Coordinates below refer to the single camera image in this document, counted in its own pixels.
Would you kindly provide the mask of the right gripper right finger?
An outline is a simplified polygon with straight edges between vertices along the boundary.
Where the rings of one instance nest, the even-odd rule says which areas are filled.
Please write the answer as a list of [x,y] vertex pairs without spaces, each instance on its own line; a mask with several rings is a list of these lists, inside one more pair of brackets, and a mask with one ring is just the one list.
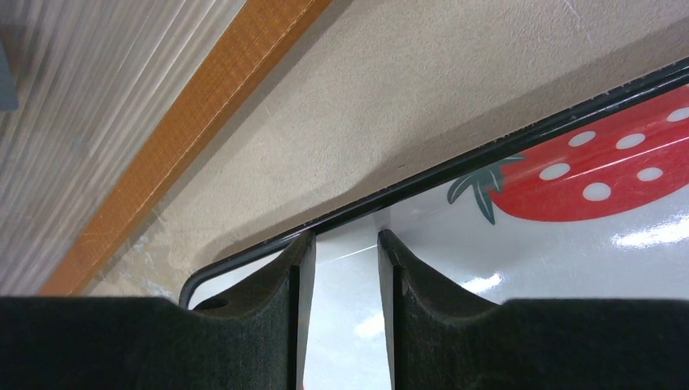
[[685,389],[688,304],[654,299],[493,303],[378,235],[395,389]]

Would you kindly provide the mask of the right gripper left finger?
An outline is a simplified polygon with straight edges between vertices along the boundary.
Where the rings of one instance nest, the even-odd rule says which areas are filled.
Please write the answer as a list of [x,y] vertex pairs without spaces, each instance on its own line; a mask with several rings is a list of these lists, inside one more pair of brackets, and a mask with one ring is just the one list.
[[315,237],[182,308],[160,297],[4,297],[4,389],[299,389]]

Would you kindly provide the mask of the strawberry print white tray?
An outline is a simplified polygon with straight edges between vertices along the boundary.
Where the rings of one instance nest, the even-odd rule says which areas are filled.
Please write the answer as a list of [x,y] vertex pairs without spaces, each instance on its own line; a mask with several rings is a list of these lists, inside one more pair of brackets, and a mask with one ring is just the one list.
[[495,303],[687,299],[687,60],[205,266],[179,302],[192,309],[312,231],[305,387],[388,389],[384,229]]

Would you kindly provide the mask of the wooden shelf rack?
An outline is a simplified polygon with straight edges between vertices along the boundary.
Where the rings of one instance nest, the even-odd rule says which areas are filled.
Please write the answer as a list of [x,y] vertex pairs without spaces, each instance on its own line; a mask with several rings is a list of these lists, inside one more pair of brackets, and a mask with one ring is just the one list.
[[87,287],[329,4],[244,4],[39,295],[74,296]]

